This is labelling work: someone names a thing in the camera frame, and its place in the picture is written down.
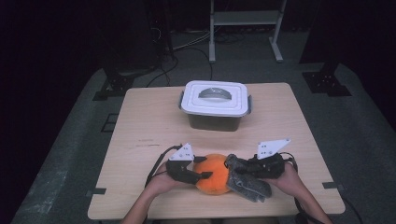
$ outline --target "plastic storage container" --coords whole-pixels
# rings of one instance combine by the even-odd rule
[[[251,112],[251,96],[241,83],[191,81],[181,93],[179,108],[194,129],[233,132]]]

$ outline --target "container lid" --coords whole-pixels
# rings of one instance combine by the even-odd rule
[[[235,82],[191,81],[180,108],[187,114],[243,117],[248,112],[248,89]]]

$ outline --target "dark background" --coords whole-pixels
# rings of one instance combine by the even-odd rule
[[[186,2],[170,2],[171,28],[207,28],[209,1]],[[276,1],[241,3],[233,0],[229,7],[277,7]],[[110,59],[131,69],[151,67],[161,50],[151,44],[149,25],[161,28],[163,17],[160,1],[143,5],[139,0],[3,0],[0,4],[0,222],[8,223],[85,83],[102,67],[97,49],[107,49]],[[227,5],[217,2],[217,7]],[[335,56],[359,76],[393,128],[395,9],[392,1],[385,0],[289,0],[282,25],[288,32],[311,28],[301,62],[320,63]]]

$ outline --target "human arm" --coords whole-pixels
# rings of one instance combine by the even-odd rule
[[[309,189],[305,186],[290,163],[285,163],[285,172],[278,179],[264,179],[264,181],[278,187],[286,194],[295,197],[301,207],[311,217],[325,224],[332,224],[332,221],[323,211],[314,195],[312,195]]]
[[[186,184],[174,180],[166,173],[166,166],[164,162],[158,168],[154,177],[151,178],[146,188],[143,189],[142,193],[137,198],[136,202],[134,202],[134,205],[131,207],[121,223],[142,224],[146,218],[146,214],[149,211],[152,201],[154,201],[158,195],[182,185]]]

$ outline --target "floor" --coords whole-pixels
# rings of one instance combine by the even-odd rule
[[[207,39],[175,53],[177,61],[163,58],[163,69],[138,77],[133,88],[184,86],[191,80],[241,83],[287,82],[303,110],[340,193],[359,212],[364,223],[396,220],[396,133],[382,116],[359,78],[340,64],[335,72],[351,96],[312,93],[302,73],[318,71],[322,64],[299,64],[308,32],[281,32],[278,45],[284,57],[277,63],[268,37],[271,33],[225,36],[234,42],[216,45],[217,61],[209,63]],[[173,34],[174,46],[198,34]],[[120,111],[122,97],[93,101],[106,80],[103,70],[92,74],[59,132],[35,183],[13,223],[98,223],[87,217],[106,155],[111,132],[103,132],[110,114]],[[350,206],[334,223],[359,223]],[[117,223],[103,220],[102,223]],[[280,217],[280,223],[293,223]]]

